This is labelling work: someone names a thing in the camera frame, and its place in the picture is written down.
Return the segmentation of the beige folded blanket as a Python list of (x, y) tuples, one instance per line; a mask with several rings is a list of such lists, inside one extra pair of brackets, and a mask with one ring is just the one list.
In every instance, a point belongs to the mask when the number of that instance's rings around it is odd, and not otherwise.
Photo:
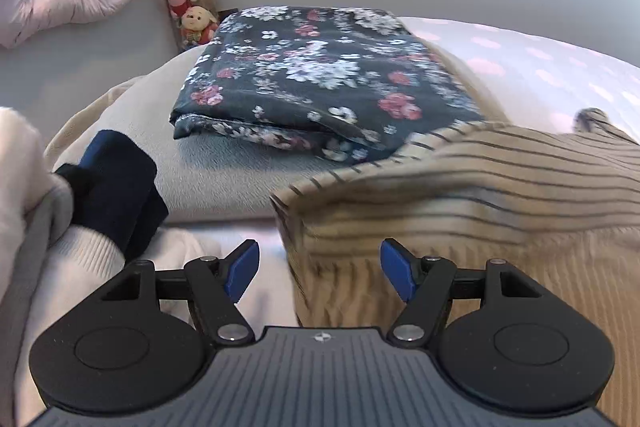
[(270, 218), (272, 191), (334, 169), (334, 162), (312, 155), (223, 136), (175, 140), (169, 114), (201, 53), (199, 48), (183, 52), (149, 75), (131, 78), (101, 95), (70, 118), (47, 145), (47, 165), (76, 164), (99, 131), (122, 132), (155, 161), (155, 184), (170, 223)]

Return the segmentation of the beige striped shirt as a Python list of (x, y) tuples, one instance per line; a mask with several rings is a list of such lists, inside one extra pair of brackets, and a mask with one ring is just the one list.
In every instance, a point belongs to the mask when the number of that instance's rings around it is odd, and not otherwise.
[(567, 134), (462, 122), (411, 135), (391, 158), (275, 191), (307, 327), (388, 329), (402, 304), (380, 265), (384, 239), (461, 268), (516, 265), (587, 319), (615, 350), (601, 399), (639, 421), (639, 147), (585, 109)]

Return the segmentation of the dark navy sock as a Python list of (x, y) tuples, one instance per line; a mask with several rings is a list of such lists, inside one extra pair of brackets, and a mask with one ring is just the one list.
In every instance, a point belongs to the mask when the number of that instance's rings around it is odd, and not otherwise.
[(168, 216), (154, 160), (122, 132), (99, 131), (77, 164), (55, 173), (72, 189), (73, 225), (111, 239), (126, 262), (142, 256)]

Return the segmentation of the stack of cream folded clothes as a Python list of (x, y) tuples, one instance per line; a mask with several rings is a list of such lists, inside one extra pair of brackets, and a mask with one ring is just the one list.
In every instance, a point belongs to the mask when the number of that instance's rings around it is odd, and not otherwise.
[(1, 422), (44, 405), (28, 369), (36, 338), (124, 265), (108, 237), (73, 225), (73, 195), (43, 162), (39, 132), (1, 111)]

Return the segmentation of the dark floral folded garment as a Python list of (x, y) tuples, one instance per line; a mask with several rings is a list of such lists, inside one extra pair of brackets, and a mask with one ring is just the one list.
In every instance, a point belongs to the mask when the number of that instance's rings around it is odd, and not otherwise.
[(462, 81), (383, 10), (266, 5), (220, 24), (186, 75), (177, 140), (211, 133), (342, 164), (481, 121)]

